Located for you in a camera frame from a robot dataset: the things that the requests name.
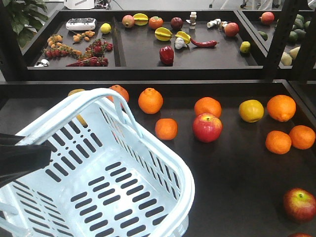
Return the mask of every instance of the plastic basket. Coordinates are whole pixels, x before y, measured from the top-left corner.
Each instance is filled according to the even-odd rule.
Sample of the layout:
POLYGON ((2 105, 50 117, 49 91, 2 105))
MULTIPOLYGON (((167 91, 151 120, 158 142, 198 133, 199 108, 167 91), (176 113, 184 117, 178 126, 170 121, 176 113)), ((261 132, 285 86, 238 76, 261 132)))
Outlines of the plastic basket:
POLYGON ((195 193, 189 168, 135 121, 115 91, 73 94, 17 135, 25 136, 17 146, 45 142, 52 154, 49 166, 0 189, 6 217, 0 226, 14 236, 180 237, 186 231, 195 193))

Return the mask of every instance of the potted plant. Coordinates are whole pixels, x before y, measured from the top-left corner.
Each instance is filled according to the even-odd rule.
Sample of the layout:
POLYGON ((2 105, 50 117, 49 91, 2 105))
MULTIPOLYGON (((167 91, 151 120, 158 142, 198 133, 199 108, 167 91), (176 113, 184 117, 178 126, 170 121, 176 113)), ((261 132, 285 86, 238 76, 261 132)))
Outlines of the potted plant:
POLYGON ((47 13, 43 0, 2 0, 10 17, 13 31, 20 47, 24 47, 34 34, 43 26, 48 17, 39 12, 39 8, 47 13))

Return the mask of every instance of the tangerine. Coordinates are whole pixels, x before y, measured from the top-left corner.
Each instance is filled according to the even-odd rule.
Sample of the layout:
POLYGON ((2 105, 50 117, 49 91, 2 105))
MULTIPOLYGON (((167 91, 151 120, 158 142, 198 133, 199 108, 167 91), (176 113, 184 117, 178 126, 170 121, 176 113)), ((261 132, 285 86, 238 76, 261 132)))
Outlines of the tangerine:
POLYGON ((138 105, 144 113, 153 115, 161 109, 163 97, 154 88, 146 88, 139 95, 138 105))
POLYGON ((291 144, 290 136, 281 131, 271 131, 266 138, 267 149, 278 155, 287 153, 291 148, 291 144))
POLYGON ((287 95, 276 95, 267 103, 269 115, 280 122, 290 120, 296 111, 295 101, 287 95))
MULTIPOLYGON (((123 88, 122 86, 112 85, 111 87, 109 87, 109 89, 112 89, 112 90, 116 91, 118 94, 120 94, 121 96, 123 96, 123 98, 126 100, 126 102, 129 101, 129 94, 128 94, 127 90, 125 88, 123 88)), ((113 102, 113 96, 107 96, 107 98, 113 102)))
POLYGON ((156 122, 155 133, 161 140, 172 140, 178 134, 178 123, 172 118, 161 118, 156 122))
POLYGON ((312 147, 315 142, 315 132, 307 126, 298 125, 292 128, 289 133, 293 147, 301 150, 312 147))
POLYGON ((208 113, 219 118, 222 114, 222 106, 217 100, 211 97, 203 97, 195 103, 194 112, 196 116, 208 113))

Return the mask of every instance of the black tray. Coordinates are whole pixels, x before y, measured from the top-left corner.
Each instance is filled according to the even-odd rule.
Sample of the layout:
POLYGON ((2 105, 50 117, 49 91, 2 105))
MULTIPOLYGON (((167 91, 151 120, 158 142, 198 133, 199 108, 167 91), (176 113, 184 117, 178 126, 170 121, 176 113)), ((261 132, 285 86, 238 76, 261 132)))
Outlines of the black tray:
MULTIPOLYGON (((263 12, 265 12, 265 11, 259 11, 259 10, 239 11, 239 13, 243 17, 243 19, 248 24, 250 29, 253 31, 254 35, 257 37, 257 39, 260 41, 260 43, 263 45, 265 50, 269 51, 269 48, 270 48, 270 45, 272 42, 272 38, 273 38, 273 35, 275 32, 275 26, 277 25, 277 20, 280 16, 281 11, 280 10, 271 11, 275 15, 275 20, 269 26, 263 25, 259 20, 259 17, 262 15, 263 12), (258 31, 266 32, 268 35, 268 40, 264 41, 262 39, 262 37, 259 35, 258 31)), ((314 11, 312 11, 312 10, 300 10, 298 14, 304 16, 305 20, 307 21, 307 20, 311 20, 313 12, 314 11)), ((297 42, 296 44, 287 43, 284 51, 289 52, 291 49, 299 47, 300 45, 301 45, 300 42, 297 42)), ((280 62, 280 64, 279 64, 280 70, 278 71, 279 72, 278 77, 284 78, 288 74, 289 69, 291 69, 291 68, 292 68, 292 66, 285 66, 280 62)))
POLYGON ((291 86, 300 95, 303 102, 311 110, 313 115, 316 116, 316 81, 310 80, 306 83, 299 83, 298 81, 289 81, 291 86))
POLYGON ((282 208, 283 194, 293 187, 316 195, 316 145, 304 151, 291 148, 285 155, 275 155, 264 144, 271 130, 288 133, 298 124, 316 130, 316 118, 285 80, 3 83, 0 132, 18 132, 72 89, 109 87, 114 83, 129 91, 129 106, 136 120, 151 133, 159 118, 178 121, 178 136, 164 143, 182 157, 195 179, 196 195, 184 237, 266 237, 295 232, 316 235, 316 218, 298 225, 287 219, 282 208), (164 97, 164 105, 155 115, 144 114, 137 104, 146 87, 157 89, 164 97), (265 107, 277 94, 290 95, 297 103, 297 112, 290 121, 275 121, 267 111, 256 123, 246 123, 239 117, 238 107, 244 100, 258 99, 265 107), (197 141, 192 133, 193 107, 203 96, 219 100, 223 107, 222 134, 209 144, 197 141))
MULTIPOLYGON (((146 26, 134 26, 125 29, 121 23, 124 15, 135 14, 138 11, 56 11, 45 26, 34 37, 29 46, 23 51, 23 57, 31 73, 29 80, 115 80, 115 79, 146 79, 178 80, 195 79, 197 74, 205 75, 208 79, 221 74, 222 79, 252 79, 259 76, 266 56, 266 51, 256 39, 255 35, 246 26, 236 11, 205 10, 197 11, 197 25, 195 30, 189 30, 189 24, 184 23, 183 31, 189 33, 197 41, 217 40, 220 43, 214 48, 196 48, 189 44, 189 48, 175 50, 175 59, 172 67, 164 66, 159 59, 159 49, 166 45, 174 47, 175 38, 162 42, 155 38, 154 30, 146 26), (93 17, 98 21, 95 29, 97 39, 114 44, 112 52, 106 52, 109 59, 108 67, 66 68, 65 65, 76 62, 71 57, 51 59, 50 66, 34 68, 40 59, 44 58, 42 50, 47 48, 47 39, 52 34, 64 36, 63 43, 72 45, 73 33, 65 28, 70 18, 93 17), (215 18, 236 22, 240 31, 233 38, 228 38, 218 29, 208 29, 206 23, 215 18), (102 35, 100 26, 107 22, 112 31, 102 35), (243 41, 251 42, 251 53, 241 55, 239 47, 243 41)), ((164 27, 171 29, 170 20, 181 17, 189 19, 189 11, 142 11, 149 17, 158 15, 164 20, 164 27)), ((84 51, 89 42, 74 44, 73 48, 84 51)))

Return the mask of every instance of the starfruit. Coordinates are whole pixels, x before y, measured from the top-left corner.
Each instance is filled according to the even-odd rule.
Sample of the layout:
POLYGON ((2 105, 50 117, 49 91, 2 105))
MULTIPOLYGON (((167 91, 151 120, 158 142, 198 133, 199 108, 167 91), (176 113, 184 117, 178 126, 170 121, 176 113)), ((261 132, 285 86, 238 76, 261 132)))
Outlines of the starfruit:
POLYGON ((155 30, 155 37, 160 41, 168 41, 172 38, 172 32, 165 27, 159 27, 155 30))
POLYGON ((190 43, 190 35, 188 35, 187 33, 183 32, 183 31, 178 31, 176 34, 176 38, 182 38, 184 40, 184 43, 188 44, 190 43))
POLYGON ((136 26, 145 26, 148 23, 148 16, 143 13, 133 15, 136 26))

